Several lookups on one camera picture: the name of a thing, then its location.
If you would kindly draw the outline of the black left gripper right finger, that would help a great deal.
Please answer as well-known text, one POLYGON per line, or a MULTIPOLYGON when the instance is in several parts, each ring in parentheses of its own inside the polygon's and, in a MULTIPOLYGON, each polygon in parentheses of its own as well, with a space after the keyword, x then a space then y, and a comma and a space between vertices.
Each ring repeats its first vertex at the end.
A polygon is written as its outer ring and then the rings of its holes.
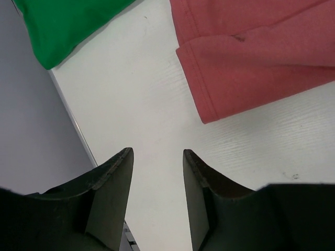
POLYGON ((183 152, 193 250, 334 250, 334 185, 251 190, 183 152))

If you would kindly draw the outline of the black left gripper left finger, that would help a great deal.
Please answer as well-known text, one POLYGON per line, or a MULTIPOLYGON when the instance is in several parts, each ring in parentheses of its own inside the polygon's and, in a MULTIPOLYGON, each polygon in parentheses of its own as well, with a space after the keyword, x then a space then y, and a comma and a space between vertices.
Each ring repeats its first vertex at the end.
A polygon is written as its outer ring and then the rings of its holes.
POLYGON ((44 193, 1 189, 1 250, 119 250, 133 162, 127 147, 44 193))

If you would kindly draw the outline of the salmon pink t-shirt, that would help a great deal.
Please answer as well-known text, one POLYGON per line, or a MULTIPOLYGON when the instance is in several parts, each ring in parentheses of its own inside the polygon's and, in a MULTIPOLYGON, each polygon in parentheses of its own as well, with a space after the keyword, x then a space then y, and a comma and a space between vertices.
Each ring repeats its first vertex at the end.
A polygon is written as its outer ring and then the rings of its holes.
POLYGON ((171 1, 176 50, 210 123, 334 80, 334 1, 171 1))

